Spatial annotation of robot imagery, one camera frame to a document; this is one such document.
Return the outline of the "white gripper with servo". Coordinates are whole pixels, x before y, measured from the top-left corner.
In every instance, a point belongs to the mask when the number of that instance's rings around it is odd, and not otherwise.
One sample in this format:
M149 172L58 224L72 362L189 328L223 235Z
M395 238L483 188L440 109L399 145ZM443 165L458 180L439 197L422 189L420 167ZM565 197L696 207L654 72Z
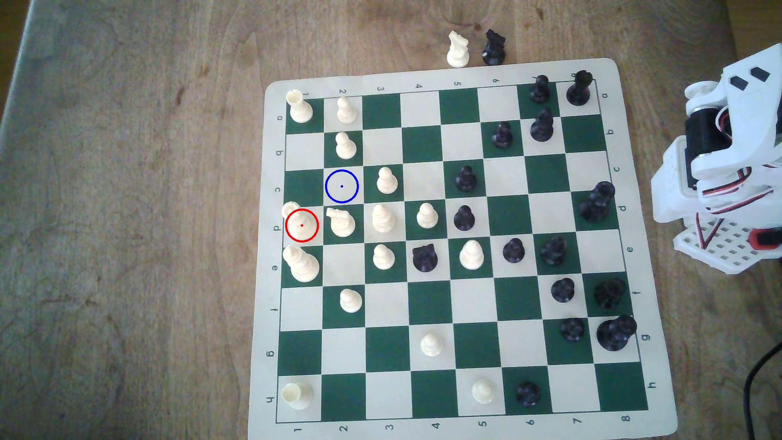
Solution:
M723 69L733 142L720 153L719 175L780 159L776 146L780 70L780 51L761 51Z

